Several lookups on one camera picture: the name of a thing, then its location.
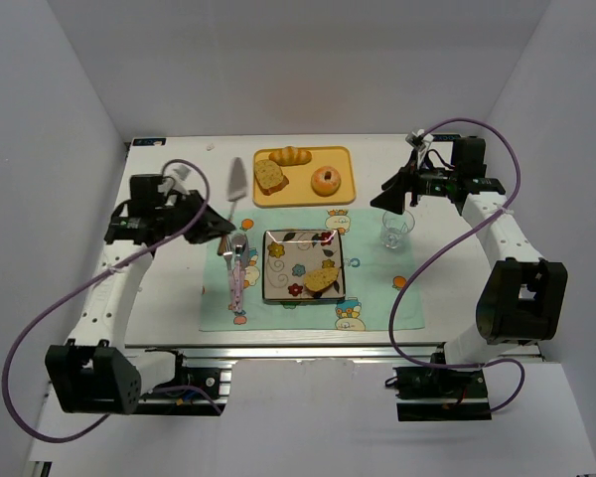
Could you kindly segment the metal spatula wooden handle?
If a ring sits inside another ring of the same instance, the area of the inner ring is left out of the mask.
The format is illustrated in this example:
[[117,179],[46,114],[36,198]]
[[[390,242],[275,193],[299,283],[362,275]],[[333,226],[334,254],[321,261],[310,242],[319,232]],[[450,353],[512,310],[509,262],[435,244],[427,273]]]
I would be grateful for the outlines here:
[[[240,157],[234,157],[231,163],[226,196],[230,204],[229,214],[227,220],[232,223],[233,215],[237,203],[246,197],[247,194],[247,174],[245,171],[243,160]],[[232,252],[229,244],[229,235],[221,238],[218,248],[218,255],[220,255],[227,267],[231,267]]]

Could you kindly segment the seeded bread slice large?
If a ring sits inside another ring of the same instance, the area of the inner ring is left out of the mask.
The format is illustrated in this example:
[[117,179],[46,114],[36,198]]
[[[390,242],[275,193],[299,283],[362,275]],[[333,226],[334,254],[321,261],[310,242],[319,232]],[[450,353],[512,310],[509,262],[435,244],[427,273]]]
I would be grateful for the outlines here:
[[254,177],[262,194],[270,196],[284,189],[289,180],[281,167],[272,160],[260,160],[254,164]]

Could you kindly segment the seeded bread slice small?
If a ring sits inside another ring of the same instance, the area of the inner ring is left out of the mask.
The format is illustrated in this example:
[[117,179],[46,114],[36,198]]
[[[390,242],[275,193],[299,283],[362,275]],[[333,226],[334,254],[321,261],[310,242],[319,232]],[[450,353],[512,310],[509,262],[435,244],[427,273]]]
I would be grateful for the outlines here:
[[337,281],[340,270],[337,267],[314,269],[304,275],[304,286],[311,292],[320,292]]

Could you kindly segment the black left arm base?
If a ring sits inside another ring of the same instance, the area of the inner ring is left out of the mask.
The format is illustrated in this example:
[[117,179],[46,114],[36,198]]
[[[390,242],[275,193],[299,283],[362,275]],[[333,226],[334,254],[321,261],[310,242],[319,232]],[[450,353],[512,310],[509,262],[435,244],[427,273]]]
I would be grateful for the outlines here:
[[138,415],[218,416],[229,396],[231,362],[214,358],[177,358],[175,378],[143,395]]

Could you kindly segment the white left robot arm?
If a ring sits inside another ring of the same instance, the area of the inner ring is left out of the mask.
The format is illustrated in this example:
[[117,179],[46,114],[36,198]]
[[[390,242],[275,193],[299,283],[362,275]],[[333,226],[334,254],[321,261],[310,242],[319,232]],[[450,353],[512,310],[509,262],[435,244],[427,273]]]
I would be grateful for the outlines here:
[[141,282],[163,239],[203,244],[228,235],[233,224],[184,186],[189,171],[129,179],[129,199],[113,211],[102,249],[104,274],[88,289],[81,316],[45,365],[63,411],[132,414],[141,397],[183,384],[183,357],[171,349],[127,352],[125,337]]

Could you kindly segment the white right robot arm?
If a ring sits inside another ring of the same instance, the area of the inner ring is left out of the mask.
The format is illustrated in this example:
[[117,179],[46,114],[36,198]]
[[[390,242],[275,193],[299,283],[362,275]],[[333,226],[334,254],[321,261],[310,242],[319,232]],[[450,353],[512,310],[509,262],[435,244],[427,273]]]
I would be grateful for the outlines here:
[[421,131],[406,138],[407,163],[381,186],[374,208],[397,215],[423,196],[448,199],[470,226],[491,268],[475,310],[475,322],[440,348],[453,369],[485,365],[517,346],[553,338],[563,304],[568,272],[549,261],[526,238],[510,211],[511,195],[486,175],[486,142],[457,138],[449,164],[436,167],[429,155],[433,137]]

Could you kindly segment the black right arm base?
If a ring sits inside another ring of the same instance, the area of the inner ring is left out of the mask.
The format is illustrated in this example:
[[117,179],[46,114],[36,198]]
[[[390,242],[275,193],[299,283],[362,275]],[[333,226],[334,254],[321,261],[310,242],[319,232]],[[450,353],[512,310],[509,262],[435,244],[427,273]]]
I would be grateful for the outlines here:
[[492,418],[481,365],[448,365],[441,350],[426,361],[400,351],[384,387],[395,393],[400,422],[486,421]]

